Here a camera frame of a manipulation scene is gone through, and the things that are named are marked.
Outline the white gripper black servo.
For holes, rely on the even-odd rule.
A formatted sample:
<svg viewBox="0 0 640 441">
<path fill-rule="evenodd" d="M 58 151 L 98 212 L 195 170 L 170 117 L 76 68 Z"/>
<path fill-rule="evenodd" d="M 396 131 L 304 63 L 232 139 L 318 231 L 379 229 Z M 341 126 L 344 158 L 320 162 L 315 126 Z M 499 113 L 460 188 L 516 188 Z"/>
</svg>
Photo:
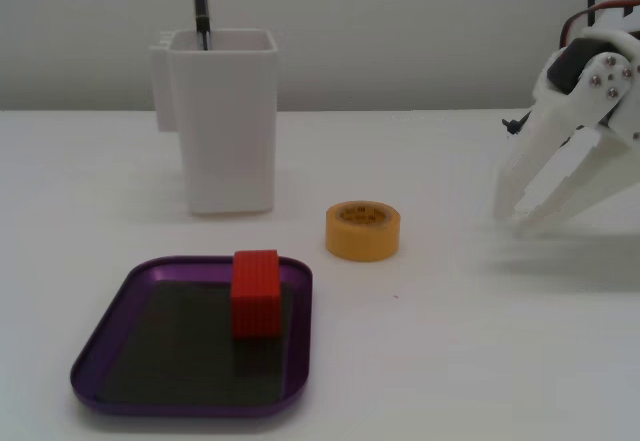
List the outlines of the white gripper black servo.
<svg viewBox="0 0 640 441">
<path fill-rule="evenodd" d="M 549 58 L 533 98 L 515 148 L 498 173 L 496 217 L 515 213 L 525 189 L 578 126 L 604 132 L 575 171 L 519 224 L 517 232 L 524 236 L 558 228 L 639 184 L 639 32 L 584 32 Z"/>
</svg>

